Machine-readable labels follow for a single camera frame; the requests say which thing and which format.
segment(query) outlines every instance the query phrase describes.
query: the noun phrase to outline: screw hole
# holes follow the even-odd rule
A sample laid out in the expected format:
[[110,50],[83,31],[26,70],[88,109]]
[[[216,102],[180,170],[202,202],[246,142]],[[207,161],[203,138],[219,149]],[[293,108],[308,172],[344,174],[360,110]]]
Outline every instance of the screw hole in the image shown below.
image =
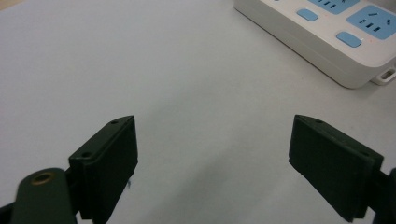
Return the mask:
[[92,155],[91,152],[84,152],[84,153],[82,153],[81,156],[82,156],[83,158],[89,158],[91,155]]
[[51,181],[54,177],[54,173],[46,172],[36,175],[32,180],[32,185],[43,185]]

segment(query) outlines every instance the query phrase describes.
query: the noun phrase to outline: table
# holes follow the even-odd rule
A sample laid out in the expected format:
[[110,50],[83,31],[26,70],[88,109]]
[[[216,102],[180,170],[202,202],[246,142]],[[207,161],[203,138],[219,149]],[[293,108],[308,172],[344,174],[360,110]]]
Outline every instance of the table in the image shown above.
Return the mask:
[[341,87],[232,0],[25,1],[0,41],[1,205],[127,115],[139,164],[108,223],[345,223],[288,163],[295,114],[396,166],[396,83]]

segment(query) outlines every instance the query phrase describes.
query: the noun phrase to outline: mounting hole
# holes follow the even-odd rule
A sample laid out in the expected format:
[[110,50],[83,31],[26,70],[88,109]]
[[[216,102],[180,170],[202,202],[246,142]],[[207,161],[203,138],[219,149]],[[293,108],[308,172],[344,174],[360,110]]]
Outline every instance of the mounting hole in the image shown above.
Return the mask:
[[39,175],[36,175],[32,180],[32,185],[43,185],[51,181],[53,179],[54,173],[46,172]]
[[386,80],[395,74],[395,70],[393,68],[389,69],[386,73],[382,74],[381,79]]
[[82,153],[81,156],[82,156],[83,158],[89,158],[91,155],[92,155],[91,152],[84,152],[84,153]]

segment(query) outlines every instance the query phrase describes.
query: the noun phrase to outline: white power strip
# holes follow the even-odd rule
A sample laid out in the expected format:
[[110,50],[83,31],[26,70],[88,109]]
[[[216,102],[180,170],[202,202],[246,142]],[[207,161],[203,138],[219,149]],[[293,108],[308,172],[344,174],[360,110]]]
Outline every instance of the white power strip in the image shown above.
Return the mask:
[[234,7],[339,84],[396,78],[396,15],[365,0],[234,0]]

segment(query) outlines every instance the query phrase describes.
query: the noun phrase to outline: electrical outlet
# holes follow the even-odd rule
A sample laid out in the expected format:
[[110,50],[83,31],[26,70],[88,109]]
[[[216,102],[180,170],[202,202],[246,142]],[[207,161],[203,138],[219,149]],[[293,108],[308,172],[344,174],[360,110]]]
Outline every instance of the electrical outlet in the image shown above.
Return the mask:
[[309,0],[311,3],[331,12],[332,14],[340,14],[353,5],[357,4],[359,0]]
[[396,33],[396,16],[379,7],[367,6],[346,20],[378,39],[384,40]]

